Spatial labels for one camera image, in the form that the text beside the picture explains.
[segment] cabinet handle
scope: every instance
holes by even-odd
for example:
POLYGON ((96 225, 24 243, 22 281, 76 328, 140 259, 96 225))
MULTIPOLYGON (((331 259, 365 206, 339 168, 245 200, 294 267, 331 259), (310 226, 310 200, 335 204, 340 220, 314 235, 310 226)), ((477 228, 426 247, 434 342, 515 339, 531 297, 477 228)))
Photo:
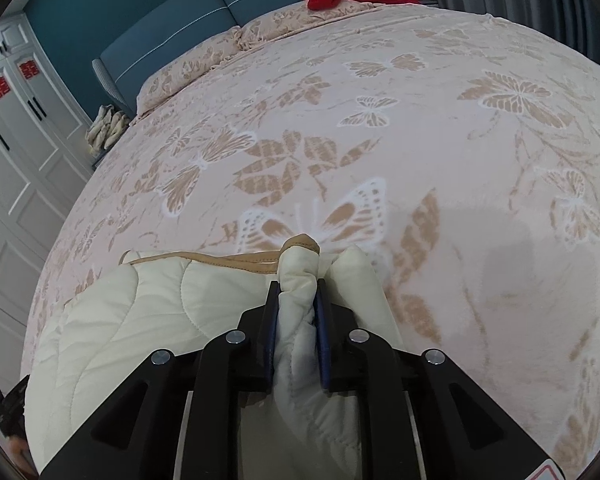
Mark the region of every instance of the cabinet handle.
POLYGON ((1 134, 0 134, 0 142, 4 146, 5 150, 7 150, 8 152, 11 151, 11 148, 9 147, 9 145, 7 144, 7 142, 2 138, 1 134))
POLYGON ((40 108, 40 111, 42 112, 42 114, 46 117, 46 112, 42 109, 42 106, 40 106, 40 103, 38 102, 38 100, 35 98, 35 96, 33 97, 33 102, 35 102, 36 106, 38 108, 40 108))
POLYGON ((33 113, 35 113, 35 115, 38 118, 38 120, 41 121, 42 117, 40 116, 40 114, 38 113, 38 111, 33 107, 33 105, 31 104, 31 101, 27 101, 27 104, 29 105, 29 108, 31 108, 31 111, 33 113))

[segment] white wardrobe door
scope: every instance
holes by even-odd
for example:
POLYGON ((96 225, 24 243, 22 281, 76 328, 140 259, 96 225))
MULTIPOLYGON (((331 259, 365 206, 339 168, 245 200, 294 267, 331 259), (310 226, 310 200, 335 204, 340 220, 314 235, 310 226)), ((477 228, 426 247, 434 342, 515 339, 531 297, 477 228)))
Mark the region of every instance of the white wardrobe door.
POLYGON ((0 222, 0 309, 26 325, 44 260, 0 222))
POLYGON ((7 65, 0 66, 0 120, 6 126, 0 132, 45 188, 71 208, 88 177, 77 169, 73 157, 60 148, 59 139, 50 133, 44 117, 15 79, 7 65))
POLYGON ((39 180, 0 142, 0 223, 46 259, 69 211, 50 199, 39 180))
POLYGON ((88 154, 88 146, 84 140, 87 124, 76 114, 61 91, 53 83, 48 73, 45 60, 41 59, 32 46, 8 59, 18 76, 21 85, 28 87, 30 100, 43 116, 45 122, 51 123, 63 143, 65 143, 90 176, 93 157, 88 154))
POLYGON ((0 310, 0 389, 10 391, 20 380, 26 327, 0 310))

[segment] teal wall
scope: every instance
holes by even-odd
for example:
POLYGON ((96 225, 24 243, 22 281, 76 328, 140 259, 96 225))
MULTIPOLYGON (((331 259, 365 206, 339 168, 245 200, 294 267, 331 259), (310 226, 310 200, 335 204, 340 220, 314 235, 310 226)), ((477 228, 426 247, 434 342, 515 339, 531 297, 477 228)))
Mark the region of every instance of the teal wall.
POLYGON ((164 1, 30 0, 25 13, 56 71, 94 118, 110 98, 93 75, 91 60, 164 1))

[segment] blue upholstered headboard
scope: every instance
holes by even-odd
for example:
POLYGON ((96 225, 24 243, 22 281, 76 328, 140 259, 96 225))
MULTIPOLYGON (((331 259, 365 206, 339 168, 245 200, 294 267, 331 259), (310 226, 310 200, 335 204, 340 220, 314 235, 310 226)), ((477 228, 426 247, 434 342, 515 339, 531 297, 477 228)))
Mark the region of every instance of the blue upholstered headboard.
POLYGON ((300 0, 167 0, 92 62, 105 91, 135 115, 147 78, 201 41, 300 0))

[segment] floral bedspread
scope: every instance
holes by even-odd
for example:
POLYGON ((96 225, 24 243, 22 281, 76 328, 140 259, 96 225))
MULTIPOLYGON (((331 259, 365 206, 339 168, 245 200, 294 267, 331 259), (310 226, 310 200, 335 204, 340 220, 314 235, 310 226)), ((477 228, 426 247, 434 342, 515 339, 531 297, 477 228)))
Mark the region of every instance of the floral bedspread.
POLYGON ((446 351, 568 478, 600 449, 600 67, 491 16, 387 6, 271 41, 139 121, 69 215, 49 314, 126 250, 370 257, 408 349, 446 351))

